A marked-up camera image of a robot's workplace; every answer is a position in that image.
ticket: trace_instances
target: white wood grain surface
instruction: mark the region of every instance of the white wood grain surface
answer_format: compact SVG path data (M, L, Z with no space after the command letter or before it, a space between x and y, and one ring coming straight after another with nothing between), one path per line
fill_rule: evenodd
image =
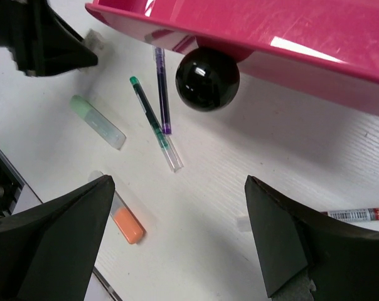
M83 4L52 2L80 34L93 28L113 42L109 64L90 77L26 78L0 49L0 148L43 200L93 170L113 176L147 231L131 246L107 225L96 267L124 301L267 300L252 234L235 224L247 214L248 174L317 210L379 206L378 117L245 75L227 108L196 112L174 86L181 55L167 52L172 140L184 162L171 173L129 83L137 76L158 111L151 47ZM120 151L69 109L76 93L125 133Z

